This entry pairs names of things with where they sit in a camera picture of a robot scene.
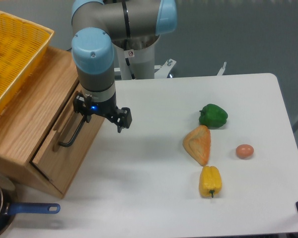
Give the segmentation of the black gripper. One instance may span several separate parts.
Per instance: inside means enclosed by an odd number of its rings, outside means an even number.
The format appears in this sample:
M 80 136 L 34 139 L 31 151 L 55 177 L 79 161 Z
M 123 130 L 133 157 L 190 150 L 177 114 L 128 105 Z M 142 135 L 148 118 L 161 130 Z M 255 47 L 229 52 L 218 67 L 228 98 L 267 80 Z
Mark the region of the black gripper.
M 117 126 L 118 133 L 128 129 L 132 122 L 131 110 L 128 107 L 121 109 L 116 105 L 116 87 L 111 85 L 101 92 L 92 92 L 83 88 L 83 94 L 76 91 L 73 99 L 75 113 L 81 114 L 84 121 L 89 123 L 92 115 L 107 118 Z

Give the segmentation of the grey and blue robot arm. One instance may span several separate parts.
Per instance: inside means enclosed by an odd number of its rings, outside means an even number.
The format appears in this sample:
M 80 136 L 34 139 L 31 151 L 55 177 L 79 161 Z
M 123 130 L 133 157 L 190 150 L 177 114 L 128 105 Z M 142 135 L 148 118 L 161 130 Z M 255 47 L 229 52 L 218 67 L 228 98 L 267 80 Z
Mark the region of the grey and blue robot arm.
M 76 0 L 72 6 L 72 56 L 81 93 L 74 111 L 89 121 L 98 115 L 116 124 L 120 132 L 132 122 L 129 108 L 116 105 L 114 41 L 159 36 L 177 26 L 173 0 Z

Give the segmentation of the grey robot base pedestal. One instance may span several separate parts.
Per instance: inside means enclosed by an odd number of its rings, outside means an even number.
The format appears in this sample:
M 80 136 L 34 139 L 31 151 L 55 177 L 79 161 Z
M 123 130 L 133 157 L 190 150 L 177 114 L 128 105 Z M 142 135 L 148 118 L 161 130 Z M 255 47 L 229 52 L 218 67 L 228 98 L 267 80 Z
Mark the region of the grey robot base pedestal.
M 154 78 L 155 45 L 159 38 L 150 35 L 113 41 L 122 80 Z

